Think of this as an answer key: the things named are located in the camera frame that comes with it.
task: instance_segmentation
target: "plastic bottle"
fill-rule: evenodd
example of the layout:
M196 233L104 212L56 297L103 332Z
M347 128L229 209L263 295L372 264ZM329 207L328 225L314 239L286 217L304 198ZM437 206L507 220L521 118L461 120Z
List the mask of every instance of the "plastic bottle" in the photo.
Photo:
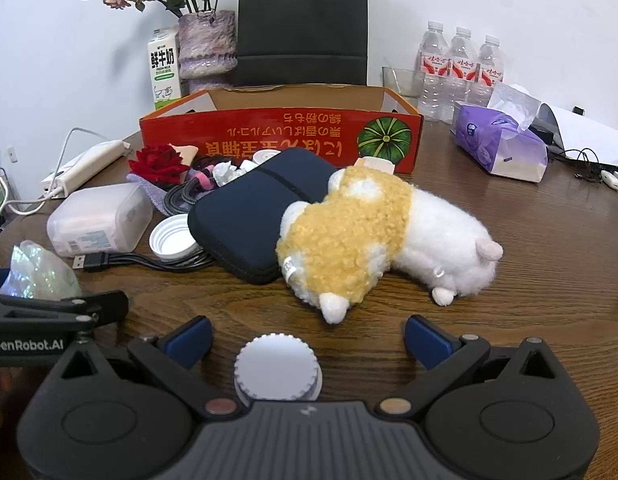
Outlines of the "plastic bottle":
M467 100L468 82L474 81L476 76L477 56L471 44L471 31L468 28L456 29L447 57L449 77L445 85L442 120L450 124L454 118L454 103Z
M480 64L480 84L493 87L497 81L502 81L505 73L505 64L500 53L500 39L487 36L485 43L480 47L478 54Z
M428 31L422 37L416 59L416 70L424 73L418 111L429 121L438 121L441 117L444 79L449 70L448 45L443 30L442 23L428 22Z
M497 81L502 81L504 71L500 40L495 36L487 36L478 53L478 78L470 84L467 101L472 105L487 106L493 87Z

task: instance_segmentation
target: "red rose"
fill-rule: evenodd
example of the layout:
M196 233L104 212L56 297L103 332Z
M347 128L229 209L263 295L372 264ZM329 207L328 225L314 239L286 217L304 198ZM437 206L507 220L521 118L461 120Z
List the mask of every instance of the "red rose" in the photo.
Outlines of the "red rose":
M180 174L189 169L182 157L168 144L147 146L135 152L138 160L130 160L131 173L154 184L179 184Z

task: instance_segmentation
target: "plush toy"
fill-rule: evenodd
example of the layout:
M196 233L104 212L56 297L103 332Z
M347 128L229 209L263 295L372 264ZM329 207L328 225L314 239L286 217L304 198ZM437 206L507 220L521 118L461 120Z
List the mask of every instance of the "plush toy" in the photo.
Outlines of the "plush toy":
M489 285L503 251L460 208L397 176L355 166L331 176L324 202L286 209L277 252L295 295L339 323L391 267L448 305Z

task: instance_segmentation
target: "bottle cap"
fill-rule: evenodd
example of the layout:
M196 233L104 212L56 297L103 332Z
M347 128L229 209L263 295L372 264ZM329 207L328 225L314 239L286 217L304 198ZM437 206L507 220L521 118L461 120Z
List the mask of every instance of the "bottle cap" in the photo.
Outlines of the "bottle cap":
M246 406L252 400L315 400L322 371L307 343L291 335L268 334L240 350L233 383Z
M182 258L200 248L189 231L187 218L186 213L170 216L151 231L149 247L163 262Z
M266 160L276 156L278 153L280 153L280 150L260 150L253 154L253 162L256 164L262 164Z

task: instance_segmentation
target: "knob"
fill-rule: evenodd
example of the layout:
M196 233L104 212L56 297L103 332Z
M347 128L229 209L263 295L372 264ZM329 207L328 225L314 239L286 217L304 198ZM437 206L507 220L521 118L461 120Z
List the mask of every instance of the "knob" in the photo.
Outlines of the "knob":
M233 383L245 406L253 400L316 400L322 370L307 343L292 335L268 334L240 350Z

